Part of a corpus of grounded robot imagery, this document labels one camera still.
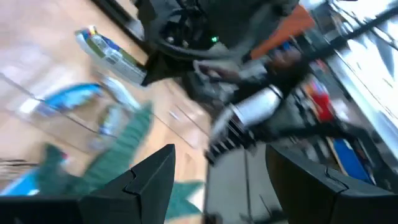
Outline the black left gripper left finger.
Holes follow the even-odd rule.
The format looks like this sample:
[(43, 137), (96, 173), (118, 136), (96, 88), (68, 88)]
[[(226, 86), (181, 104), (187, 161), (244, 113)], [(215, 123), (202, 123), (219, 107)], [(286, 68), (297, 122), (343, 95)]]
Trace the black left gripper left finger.
[(0, 197), (0, 224), (164, 224), (174, 175), (167, 144), (88, 195)]

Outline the clear plastic bin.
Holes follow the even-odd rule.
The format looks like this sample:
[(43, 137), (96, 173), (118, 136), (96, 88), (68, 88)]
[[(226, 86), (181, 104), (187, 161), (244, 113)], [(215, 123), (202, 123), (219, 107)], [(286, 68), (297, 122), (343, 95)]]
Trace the clear plastic bin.
[[(154, 106), (154, 123), (142, 144), (146, 152), (167, 143), (198, 151), (206, 148), (208, 117), (183, 96), (173, 81), (166, 80), (149, 88), (124, 80), (121, 84), (140, 105), (151, 102)], [(99, 133), (100, 116), (107, 106), (116, 103), (116, 98), (97, 84), (99, 93), (70, 111), (56, 111), (45, 104), (46, 97), (73, 85), (66, 77), (58, 80), (52, 76), (18, 83), (0, 72), (0, 106), (53, 137), (82, 151), (90, 151), (92, 140)]]

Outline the bright blue granola bar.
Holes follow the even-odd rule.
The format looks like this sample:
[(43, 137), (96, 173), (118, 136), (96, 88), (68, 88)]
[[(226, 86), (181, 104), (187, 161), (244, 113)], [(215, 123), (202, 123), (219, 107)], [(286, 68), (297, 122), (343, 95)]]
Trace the bright blue granola bar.
[(43, 103), (53, 110), (66, 111), (75, 109), (102, 95), (103, 89), (100, 84), (79, 83), (46, 96)]

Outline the blue green white granola bar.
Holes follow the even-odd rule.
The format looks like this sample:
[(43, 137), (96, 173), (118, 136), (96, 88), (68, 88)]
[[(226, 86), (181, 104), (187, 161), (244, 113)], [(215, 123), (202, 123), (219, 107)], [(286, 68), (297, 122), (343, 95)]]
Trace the blue green white granola bar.
[(144, 66), (111, 39), (100, 34), (95, 26), (74, 33), (81, 49), (104, 68), (133, 84), (143, 86)]

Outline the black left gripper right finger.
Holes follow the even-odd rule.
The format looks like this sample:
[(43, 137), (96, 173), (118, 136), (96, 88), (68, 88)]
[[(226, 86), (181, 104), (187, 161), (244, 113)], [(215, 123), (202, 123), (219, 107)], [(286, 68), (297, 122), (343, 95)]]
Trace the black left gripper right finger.
[(266, 166), (289, 224), (398, 224), (398, 195), (294, 151), (266, 148)]

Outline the silver blue granola bar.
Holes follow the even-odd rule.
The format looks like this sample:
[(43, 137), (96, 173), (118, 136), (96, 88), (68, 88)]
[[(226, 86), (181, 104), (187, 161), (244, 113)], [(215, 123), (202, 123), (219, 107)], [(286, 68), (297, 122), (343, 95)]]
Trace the silver blue granola bar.
[(125, 109), (135, 111), (141, 108), (139, 102), (130, 94), (126, 87), (118, 80), (103, 76), (100, 78), (102, 85), (110, 92), (111, 96)]

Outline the person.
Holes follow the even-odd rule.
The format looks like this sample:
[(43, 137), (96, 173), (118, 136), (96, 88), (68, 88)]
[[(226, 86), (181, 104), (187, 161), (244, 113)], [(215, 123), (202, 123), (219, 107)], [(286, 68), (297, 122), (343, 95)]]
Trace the person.
[(315, 26), (300, 0), (198, 0), (210, 30), (232, 58), (202, 60), (206, 76), (241, 80), (253, 75), (272, 49)]

